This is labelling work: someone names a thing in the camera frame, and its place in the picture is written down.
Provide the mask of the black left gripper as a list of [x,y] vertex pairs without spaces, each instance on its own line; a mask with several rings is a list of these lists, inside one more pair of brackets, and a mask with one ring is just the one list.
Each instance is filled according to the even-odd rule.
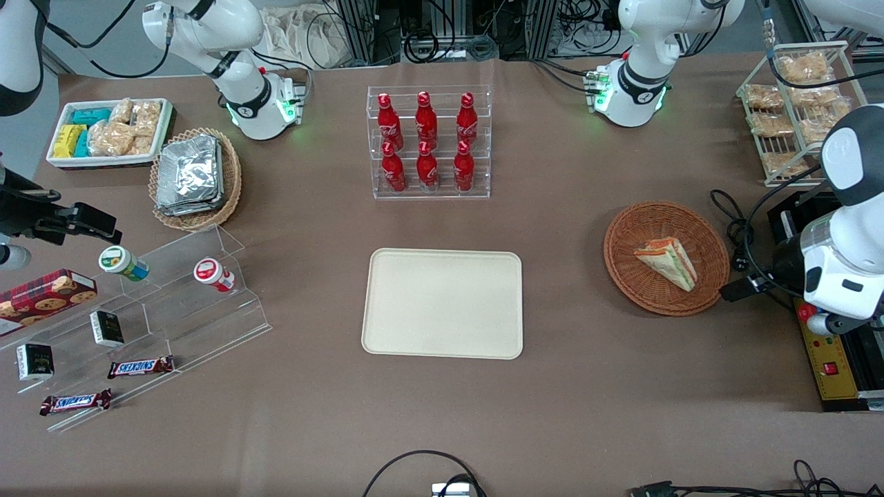
[[777,243],[771,254],[769,274],[750,273],[720,287],[720,296],[727,302],[762,295],[776,289],[776,283],[783,287],[804,287],[805,265],[800,237],[791,237]]

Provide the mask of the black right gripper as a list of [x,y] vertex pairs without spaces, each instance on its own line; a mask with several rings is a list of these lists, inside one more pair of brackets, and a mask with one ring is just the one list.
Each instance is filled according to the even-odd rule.
[[55,218],[60,192],[42,188],[30,179],[1,167],[1,233],[10,238],[24,236],[62,246],[69,235],[85,235],[120,245],[123,233],[117,218],[98,208],[75,202],[66,218]]

